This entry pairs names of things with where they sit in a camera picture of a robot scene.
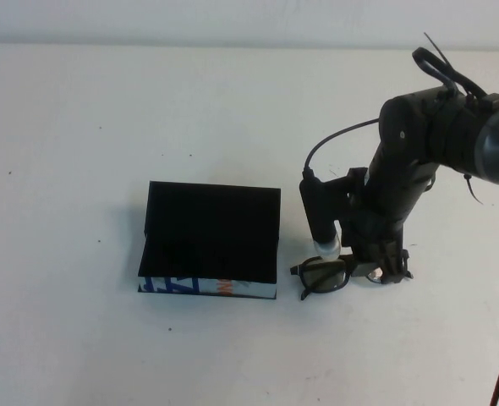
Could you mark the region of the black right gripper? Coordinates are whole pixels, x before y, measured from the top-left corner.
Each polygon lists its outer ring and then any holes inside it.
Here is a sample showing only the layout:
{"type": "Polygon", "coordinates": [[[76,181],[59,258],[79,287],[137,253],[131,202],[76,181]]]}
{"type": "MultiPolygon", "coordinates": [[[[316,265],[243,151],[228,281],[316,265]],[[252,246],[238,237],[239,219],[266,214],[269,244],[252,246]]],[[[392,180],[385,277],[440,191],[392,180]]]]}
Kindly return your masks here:
{"type": "Polygon", "coordinates": [[[397,168],[372,163],[349,171],[355,181],[348,197],[349,214],[343,220],[343,243],[354,252],[354,277],[381,268],[381,284],[411,278],[403,224],[435,179],[437,168],[434,163],[397,168]]]}

